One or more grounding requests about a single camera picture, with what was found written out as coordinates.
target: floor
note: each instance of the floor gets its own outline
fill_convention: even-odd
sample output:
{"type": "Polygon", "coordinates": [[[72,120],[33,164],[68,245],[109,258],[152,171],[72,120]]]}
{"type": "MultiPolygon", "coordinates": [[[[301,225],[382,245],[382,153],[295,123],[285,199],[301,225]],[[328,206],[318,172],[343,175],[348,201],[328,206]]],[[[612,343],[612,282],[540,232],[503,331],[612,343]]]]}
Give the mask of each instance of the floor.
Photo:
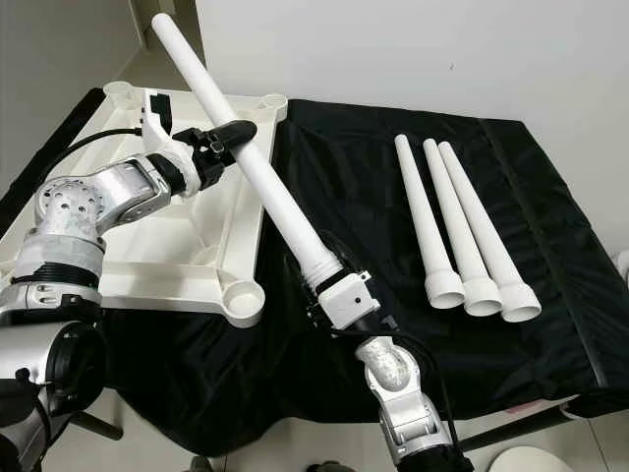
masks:
{"type": "MultiPolygon", "coordinates": [[[[202,57],[196,16],[181,9],[176,19],[184,35],[202,57]]],[[[147,36],[148,52],[141,52],[119,78],[136,86],[187,89],[154,34],[147,36]]],[[[531,414],[542,406],[516,414],[497,413],[472,421],[457,422],[462,438],[531,414]]],[[[45,460],[47,472],[152,472],[186,470],[192,455],[170,442],[138,416],[118,395],[105,390],[91,412],[115,421],[125,429],[119,442],[112,442],[71,426],[50,450],[45,460]]],[[[575,421],[516,440],[472,451],[468,456],[476,470],[485,472],[504,449],[534,445],[561,458],[575,472],[629,471],[629,411],[592,421],[575,421]]],[[[325,459],[336,459],[361,472],[395,469],[378,425],[321,425],[286,419],[274,425],[254,444],[228,457],[213,459],[217,472],[298,472],[325,459]]]]}

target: white plastic pipe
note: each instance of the white plastic pipe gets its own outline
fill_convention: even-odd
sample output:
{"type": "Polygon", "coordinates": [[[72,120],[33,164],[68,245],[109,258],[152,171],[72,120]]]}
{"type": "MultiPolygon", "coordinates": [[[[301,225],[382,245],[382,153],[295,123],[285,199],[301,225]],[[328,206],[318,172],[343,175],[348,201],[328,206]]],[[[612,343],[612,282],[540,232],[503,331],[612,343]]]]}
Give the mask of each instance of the white plastic pipe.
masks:
{"type": "Polygon", "coordinates": [[[426,196],[420,172],[417,169],[409,140],[404,135],[395,137],[400,169],[420,252],[426,269],[426,291],[430,304],[435,308],[452,308],[464,300],[461,277],[452,269],[445,252],[439,229],[434,221],[429,199],[426,196]]]}
{"type": "Polygon", "coordinates": [[[472,230],[450,182],[448,171],[443,165],[436,142],[425,140],[424,152],[456,266],[463,280],[465,311],[473,317],[486,317],[498,313],[502,309],[500,292],[495,282],[487,275],[479,247],[474,241],[472,230]]]}
{"type": "Polygon", "coordinates": [[[502,317],[511,323],[536,317],[542,312],[540,301],[522,280],[452,146],[441,143],[439,150],[487,269],[500,288],[502,317]]]}
{"type": "MultiPolygon", "coordinates": [[[[177,69],[213,124],[224,125],[239,117],[171,18],[160,13],[152,27],[177,69]]],[[[321,242],[302,210],[254,143],[234,152],[243,174],[256,189],[262,205],[297,258],[311,288],[340,270],[341,264],[321,242]]]]}

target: black bracket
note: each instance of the black bracket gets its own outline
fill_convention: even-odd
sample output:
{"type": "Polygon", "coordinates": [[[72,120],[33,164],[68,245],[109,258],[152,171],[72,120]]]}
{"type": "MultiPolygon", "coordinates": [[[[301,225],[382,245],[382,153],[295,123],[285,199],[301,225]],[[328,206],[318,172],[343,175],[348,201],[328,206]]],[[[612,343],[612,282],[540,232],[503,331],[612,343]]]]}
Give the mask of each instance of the black bracket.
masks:
{"type": "Polygon", "coordinates": [[[218,182],[225,167],[234,163],[231,151],[252,140],[256,132],[256,123],[236,120],[209,131],[189,128],[173,135],[173,140],[193,147],[193,163],[203,190],[218,182]]]}

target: black cloth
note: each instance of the black cloth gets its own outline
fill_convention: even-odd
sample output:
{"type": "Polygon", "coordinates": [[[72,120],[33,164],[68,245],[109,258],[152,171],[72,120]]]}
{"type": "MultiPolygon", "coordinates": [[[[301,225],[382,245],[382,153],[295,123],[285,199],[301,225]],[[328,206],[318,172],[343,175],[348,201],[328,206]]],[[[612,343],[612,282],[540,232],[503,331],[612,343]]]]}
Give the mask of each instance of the black cloth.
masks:
{"type": "MultiPolygon", "coordinates": [[[[78,109],[55,133],[57,144],[74,138],[74,120],[88,118],[78,109]]],[[[372,273],[382,311],[434,351],[457,418],[576,393],[591,413],[627,404],[629,292],[522,123],[291,100],[273,163],[314,227],[332,232],[372,273]],[[393,145],[399,133],[410,139],[439,222],[421,142],[453,144],[542,302],[538,318],[508,324],[429,306],[393,145]]],[[[23,202],[28,192],[24,182],[14,185],[3,203],[23,202]]],[[[256,273],[266,304],[249,329],[219,315],[108,310],[109,385],[202,455],[249,443],[289,416],[375,421],[376,401],[353,357],[357,341],[310,325],[290,261],[266,217],[256,273]]],[[[430,373],[424,387],[439,406],[430,373]]]]}

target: black cable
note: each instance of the black cable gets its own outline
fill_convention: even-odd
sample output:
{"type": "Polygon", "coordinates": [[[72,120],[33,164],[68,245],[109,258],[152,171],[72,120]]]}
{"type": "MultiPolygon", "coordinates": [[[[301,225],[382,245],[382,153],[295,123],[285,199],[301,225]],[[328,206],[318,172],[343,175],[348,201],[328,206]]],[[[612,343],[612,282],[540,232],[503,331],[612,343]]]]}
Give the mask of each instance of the black cable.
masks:
{"type": "Polygon", "coordinates": [[[55,155],[49,162],[47,162],[42,167],[41,172],[39,173],[39,177],[37,178],[37,187],[39,187],[41,184],[44,183],[44,181],[46,180],[46,177],[48,176],[50,171],[55,167],[55,165],[57,165],[59,162],[65,159],[68,155],[73,153],[75,150],[82,148],[83,146],[88,145],[89,143],[93,143],[96,140],[100,140],[101,138],[106,138],[107,136],[113,136],[113,135],[141,136],[142,128],[115,128],[113,130],[105,130],[105,131],[100,131],[98,133],[94,133],[93,135],[90,135],[86,138],[83,138],[80,141],[77,141],[76,143],[68,147],[67,149],[59,152],[57,155],[55,155]]]}
{"type": "Polygon", "coordinates": [[[405,339],[413,343],[422,353],[423,356],[429,360],[430,366],[434,369],[434,372],[437,375],[439,380],[439,388],[441,390],[441,395],[443,396],[443,408],[445,409],[445,419],[448,424],[448,429],[450,430],[450,437],[452,438],[452,442],[457,449],[461,449],[459,446],[459,438],[456,434],[456,428],[454,427],[454,417],[452,416],[452,409],[450,407],[450,399],[448,396],[447,386],[445,384],[445,378],[441,369],[439,368],[439,364],[432,354],[432,351],[424,344],[423,341],[418,339],[413,334],[409,334],[403,331],[396,330],[383,330],[383,331],[353,331],[353,330],[344,330],[344,329],[333,329],[329,330],[332,334],[337,336],[358,336],[358,337],[379,337],[379,336],[390,336],[398,339],[405,339]]]}

